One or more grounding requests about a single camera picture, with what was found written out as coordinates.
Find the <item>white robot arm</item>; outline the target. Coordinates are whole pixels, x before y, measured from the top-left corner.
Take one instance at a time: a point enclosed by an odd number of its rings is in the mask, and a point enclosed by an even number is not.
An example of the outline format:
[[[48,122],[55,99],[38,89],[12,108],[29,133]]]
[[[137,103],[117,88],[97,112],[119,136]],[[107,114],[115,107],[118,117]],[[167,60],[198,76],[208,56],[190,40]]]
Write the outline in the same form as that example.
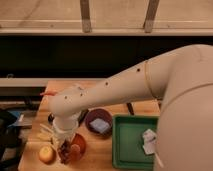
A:
[[[213,171],[213,46],[184,46],[143,61],[88,89],[50,99],[60,138],[84,109],[160,99],[154,171]]]

